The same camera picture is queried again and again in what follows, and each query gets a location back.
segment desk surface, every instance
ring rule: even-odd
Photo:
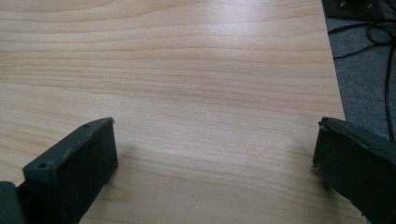
[[[82,223],[362,223],[311,172],[342,118],[320,1],[0,1],[0,176],[112,116]]]

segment power cord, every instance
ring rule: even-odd
[[[350,57],[350,56],[362,53],[362,52],[364,52],[364,51],[366,51],[368,49],[389,46],[387,73],[385,75],[385,112],[386,112],[386,117],[387,117],[389,140],[390,140],[390,142],[395,143],[395,137],[394,137],[393,126],[392,126],[392,119],[391,119],[391,116],[390,116],[389,83],[390,83],[390,72],[391,72],[391,68],[392,68],[393,54],[394,54],[394,49],[396,48],[396,36],[393,34],[393,32],[390,29],[396,29],[396,20],[378,21],[378,22],[364,22],[364,23],[359,23],[359,24],[343,26],[343,27],[339,27],[339,28],[335,28],[333,30],[330,30],[329,31],[329,35],[334,35],[334,34],[337,34],[337,33],[344,32],[346,30],[355,29],[355,28],[361,28],[361,27],[366,27],[366,37],[373,44],[369,45],[369,46],[367,46],[367,47],[365,47],[363,49],[359,49],[357,51],[350,52],[348,54],[345,54],[345,55],[342,55],[342,56],[333,57],[333,58],[335,60],[343,59],[343,58],[346,58],[346,57]],[[374,29],[381,30],[381,31],[385,32],[388,35],[389,39],[383,40],[383,41],[376,40],[373,37],[373,33],[372,33],[372,31]]]

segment screw hole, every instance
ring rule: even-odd
[[[44,169],[44,168],[46,168],[47,166],[49,166],[49,165],[46,164],[46,163],[44,163],[44,162],[41,162],[40,164],[37,165],[37,168],[38,168],[38,169]]]

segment gray carpet floor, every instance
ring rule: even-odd
[[[386,7],[384,11],[387,18],[396,18],[396,13]],[[328,30],[359,22],[361,21],[326,18]],[[330,35],[333,57],[371,45],[372,43],[366,38],[365,30],[366,28],[358,28]],[[377,32],[377,36],[386,37],[380,32]],[[384,91],[388,55],[389,47],[380,47],[345,59],[334,60],[346,120],[387,139],[389,135]],[[396,132],[396,57],[393,61],[389,97],[393,129]]]

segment light wood grain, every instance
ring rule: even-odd
[[[0,1],[0,177],[112,116],[81,223],[362,223],[311,172],[343,117],[317,0]]]

